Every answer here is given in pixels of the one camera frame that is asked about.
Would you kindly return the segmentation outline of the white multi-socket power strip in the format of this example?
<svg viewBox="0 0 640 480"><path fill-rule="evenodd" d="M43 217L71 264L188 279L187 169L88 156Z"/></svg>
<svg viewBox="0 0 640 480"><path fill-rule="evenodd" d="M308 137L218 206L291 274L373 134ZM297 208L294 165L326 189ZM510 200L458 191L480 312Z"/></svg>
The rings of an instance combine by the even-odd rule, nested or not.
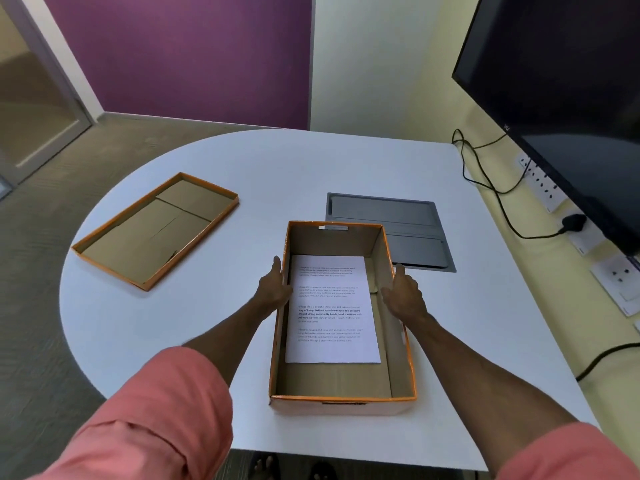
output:
<svg viewBox="0 0 640 480"><path fill-rule="evenodd" d="M567 201L567 195L560 187L524 152L520 152L515 164L523 170L523 181L539 199L548 213L553 213Z"/></svg>

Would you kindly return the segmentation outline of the person's pink sleeve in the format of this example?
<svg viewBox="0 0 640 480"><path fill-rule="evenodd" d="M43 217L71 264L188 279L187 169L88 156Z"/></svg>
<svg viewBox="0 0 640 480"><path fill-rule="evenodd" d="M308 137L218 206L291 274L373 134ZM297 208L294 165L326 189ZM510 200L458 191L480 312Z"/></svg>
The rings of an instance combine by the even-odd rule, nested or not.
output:
<svg viewBox="0 0 640 480"><path fill-rule="evenodd" d="M213 480L233 441L229 387L187 347L156 354L27 480Z"/></svg>
<svg viewBox="0 0 640 480"><path fill-rule="evenodd" d="M526 446L495 480L640 480L640 469L598 428L576 422Z"/></svg>

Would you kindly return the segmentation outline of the orange cardboard box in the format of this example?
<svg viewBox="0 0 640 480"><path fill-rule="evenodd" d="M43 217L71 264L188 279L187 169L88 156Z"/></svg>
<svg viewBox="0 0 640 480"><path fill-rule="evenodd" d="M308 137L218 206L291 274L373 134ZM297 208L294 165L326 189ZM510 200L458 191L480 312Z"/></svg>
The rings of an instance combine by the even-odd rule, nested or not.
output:
<svg viewBox="0 0 640 480"><path fill-rule="evenodd" d="M276 312L269 372L269 405L290 415L396 415L417 400L406 327L385 306L380 288L389 287L394 266L380 224L290 221L282 275L291 285L294 255L364 257L380 348L379 364L285 362L289 301Z"/></svg>

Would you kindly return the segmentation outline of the person's left hand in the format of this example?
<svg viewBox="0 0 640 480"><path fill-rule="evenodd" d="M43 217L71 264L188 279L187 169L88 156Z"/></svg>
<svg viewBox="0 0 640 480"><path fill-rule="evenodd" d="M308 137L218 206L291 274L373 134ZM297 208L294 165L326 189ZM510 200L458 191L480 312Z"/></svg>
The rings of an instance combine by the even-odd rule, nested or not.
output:
<svg viewBox="0 0 640 480"><path fill-rule="evenodd" d="M270 282L270 271L264 275L254 294L253 300L257 305L262 320L277 309L286 305L293 293L293 288L287 284L282 276L282 284Z"/></svg>

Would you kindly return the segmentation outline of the person's right forearm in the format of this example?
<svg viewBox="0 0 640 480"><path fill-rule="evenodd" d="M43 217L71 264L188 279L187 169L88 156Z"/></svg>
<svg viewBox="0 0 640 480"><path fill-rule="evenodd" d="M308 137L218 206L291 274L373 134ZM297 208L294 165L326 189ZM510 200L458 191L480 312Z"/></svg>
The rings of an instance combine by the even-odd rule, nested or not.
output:
<svg viewBox="0 0 640 480"><path fill-rule="evenodd" d="M402 322L420 344L492 476L535 440L578 423L551 397L468 347L427 312L407 315Z"/></svg>

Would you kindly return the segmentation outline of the person's right hand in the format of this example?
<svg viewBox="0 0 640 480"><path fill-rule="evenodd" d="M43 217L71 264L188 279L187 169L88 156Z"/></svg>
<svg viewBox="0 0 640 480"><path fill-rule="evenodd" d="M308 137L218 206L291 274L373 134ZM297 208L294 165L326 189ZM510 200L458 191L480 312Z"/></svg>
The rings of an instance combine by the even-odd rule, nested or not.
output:
<svg viewBox="0 0 640 480"><path fill-rule="evenodd" d="M428 312L418 283L411 275L406 273L406 276L405 286L394 286L393 279L389 287L380 288L380 293L391 314L413 330L433 317Z"/></svg>

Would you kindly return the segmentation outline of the person's pink right sleeve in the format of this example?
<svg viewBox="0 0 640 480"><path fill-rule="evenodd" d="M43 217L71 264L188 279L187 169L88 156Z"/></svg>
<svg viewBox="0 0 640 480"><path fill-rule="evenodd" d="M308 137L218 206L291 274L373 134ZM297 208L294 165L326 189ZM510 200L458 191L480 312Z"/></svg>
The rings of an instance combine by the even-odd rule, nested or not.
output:
<svg viewBox="0 0 640 480"><path fill-rule="evenodd" d="M526 446L495 480L640 480L640 469L598 428L576 422Z"/></svg>

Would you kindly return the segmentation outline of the large white wall socket plate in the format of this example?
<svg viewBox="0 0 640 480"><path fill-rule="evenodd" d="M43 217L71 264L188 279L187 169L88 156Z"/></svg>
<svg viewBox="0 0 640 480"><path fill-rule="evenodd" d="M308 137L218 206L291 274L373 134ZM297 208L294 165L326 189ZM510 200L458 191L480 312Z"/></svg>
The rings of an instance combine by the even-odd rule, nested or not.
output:
<svg viewBox="0 0 640 480"><path fill-rule="evenodd" d="M640 313L640 261L615 254L596 262L591 273L626 317Z"/></svg>

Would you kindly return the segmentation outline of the white printed paper sheet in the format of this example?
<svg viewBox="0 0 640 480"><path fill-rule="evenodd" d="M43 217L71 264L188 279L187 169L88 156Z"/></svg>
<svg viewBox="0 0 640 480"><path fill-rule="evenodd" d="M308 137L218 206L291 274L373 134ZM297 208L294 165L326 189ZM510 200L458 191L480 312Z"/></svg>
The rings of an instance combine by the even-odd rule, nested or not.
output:
<svg viewBox="0 0 640 480"><path fill-rule="evenodd" d="M294 255L285 362L379 364L364 257Z"/></svg>

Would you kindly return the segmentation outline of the black flat screen monitor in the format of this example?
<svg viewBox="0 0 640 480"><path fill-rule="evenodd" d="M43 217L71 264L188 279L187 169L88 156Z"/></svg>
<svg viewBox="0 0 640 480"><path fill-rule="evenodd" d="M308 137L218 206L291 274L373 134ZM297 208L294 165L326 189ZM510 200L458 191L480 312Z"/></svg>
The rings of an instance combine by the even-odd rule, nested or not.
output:
<svg viewBox="0 0 640 480"><path fill-rule="evenodd" d="M640 257L640 0L479 0L452 78Z"/></svg>

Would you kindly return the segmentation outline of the person's pink left sleeve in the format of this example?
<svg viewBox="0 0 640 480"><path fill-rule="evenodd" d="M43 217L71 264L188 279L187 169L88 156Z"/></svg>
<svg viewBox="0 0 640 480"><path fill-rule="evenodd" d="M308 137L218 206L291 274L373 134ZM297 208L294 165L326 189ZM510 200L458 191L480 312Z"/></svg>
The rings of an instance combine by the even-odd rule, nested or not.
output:
<svg viewBox="0 0 640 480"><path fill-rule="evenodd" d="M27 480L213 480L233 441L229 387L187 347L156 354Z"/></svg>

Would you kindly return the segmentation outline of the person's left foot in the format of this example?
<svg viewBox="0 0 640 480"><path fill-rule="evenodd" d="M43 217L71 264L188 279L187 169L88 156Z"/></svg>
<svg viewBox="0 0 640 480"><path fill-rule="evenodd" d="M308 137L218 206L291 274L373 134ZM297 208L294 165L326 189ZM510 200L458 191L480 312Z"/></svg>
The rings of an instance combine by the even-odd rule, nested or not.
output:
<svg viewBox="0 0 640 480"><path fill-rule="evenodd" d="M250 461L247 480L282 480L277 455L255 452Z"/></svg>

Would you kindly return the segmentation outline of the orange cardboard box lid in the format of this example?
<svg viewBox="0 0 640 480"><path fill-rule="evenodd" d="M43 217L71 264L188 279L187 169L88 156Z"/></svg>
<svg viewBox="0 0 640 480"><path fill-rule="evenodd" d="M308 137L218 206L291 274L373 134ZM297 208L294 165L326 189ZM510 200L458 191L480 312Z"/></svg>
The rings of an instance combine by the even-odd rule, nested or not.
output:
<svg viewBox="0 0 640 480"><path fill-rule="evenodd" d="M71 246L80 259L151 290L239 206L239 195L180 172Z"/></svg>

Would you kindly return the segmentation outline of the person's left forearm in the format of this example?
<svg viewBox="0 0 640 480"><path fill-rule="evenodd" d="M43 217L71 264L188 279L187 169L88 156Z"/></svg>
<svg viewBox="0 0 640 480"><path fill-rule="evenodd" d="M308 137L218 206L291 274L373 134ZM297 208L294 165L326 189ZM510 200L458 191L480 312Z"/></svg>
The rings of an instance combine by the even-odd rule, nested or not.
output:
<svg viewBox="0 0 640 480"><path fill-rule="evenodd" d="M231 386L256 331L277 308L279 305L275 303L253 297L228 318L182 346L208 359L227 386Z"/></svg>

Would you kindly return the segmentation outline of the glass door with grey frame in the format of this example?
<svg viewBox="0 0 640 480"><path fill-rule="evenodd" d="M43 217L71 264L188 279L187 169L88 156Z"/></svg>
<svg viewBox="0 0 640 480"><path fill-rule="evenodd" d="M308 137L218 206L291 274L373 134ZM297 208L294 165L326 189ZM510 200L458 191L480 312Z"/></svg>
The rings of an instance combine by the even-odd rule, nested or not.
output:
<svg viewBox="0 0 640 480"><path fill-rule="evenodd" d="M22 0L0 0L0 200L92 120Z"/></svg>

